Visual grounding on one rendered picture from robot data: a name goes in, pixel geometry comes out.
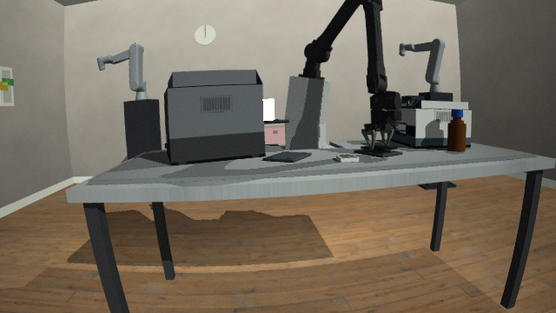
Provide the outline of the brown bottle with blue cap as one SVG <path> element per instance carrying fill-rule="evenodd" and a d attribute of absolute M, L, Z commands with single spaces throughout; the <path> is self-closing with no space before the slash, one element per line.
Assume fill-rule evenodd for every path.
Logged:
<path fill-rule="evenodd" d="M 463 110 L 452 110 L 451 123 L 447 125 L 447 150 L 466 151 L 467 124 L 460 121 Z"/>

